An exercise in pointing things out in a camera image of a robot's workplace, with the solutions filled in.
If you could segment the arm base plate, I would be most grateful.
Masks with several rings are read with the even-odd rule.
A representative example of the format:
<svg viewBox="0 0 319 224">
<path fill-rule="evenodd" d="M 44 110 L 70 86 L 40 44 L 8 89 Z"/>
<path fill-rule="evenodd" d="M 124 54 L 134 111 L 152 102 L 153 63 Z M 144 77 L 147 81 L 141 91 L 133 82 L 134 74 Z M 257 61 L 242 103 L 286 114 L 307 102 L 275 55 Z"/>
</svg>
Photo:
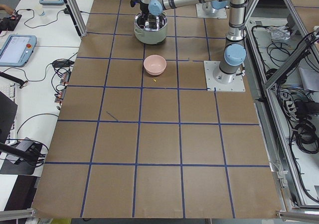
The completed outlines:
<svg viewBox="0 0 319 224">
<path fill-rule="evenodd" d="M 219 61 L 204 61 L 206 89 L 212 92 L 245 92 L 245 85 L 242 75 L 225 74 L 220 70 Z"/>
<path fill-rule="evenodd" d="M 214 19 L 226 19 L 227 5 L 217 6 L 217 8 L 211 5 L 211 2 L 196 4 L 196 13 L 199 18 L 214 18 Z"/>
</svg>

